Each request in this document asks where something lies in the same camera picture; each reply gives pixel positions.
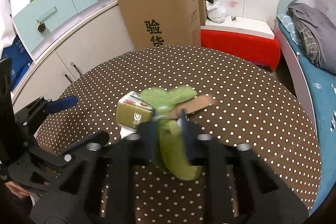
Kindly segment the person left hand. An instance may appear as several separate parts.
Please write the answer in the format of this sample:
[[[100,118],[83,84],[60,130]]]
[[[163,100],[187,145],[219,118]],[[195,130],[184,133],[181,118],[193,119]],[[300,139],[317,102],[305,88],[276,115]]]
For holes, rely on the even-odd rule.
[[[41,197],[41,194],[37,194],[34,192],[30,192],[29,190],[21,187],[18,183],[16,183],[15,181],[8,181],[5,182],[5,186],[7,187],[7,189],[16,197],[20,198],[20,199],[26,199],[27,197],[32,197],[32,196],[38,196]]]

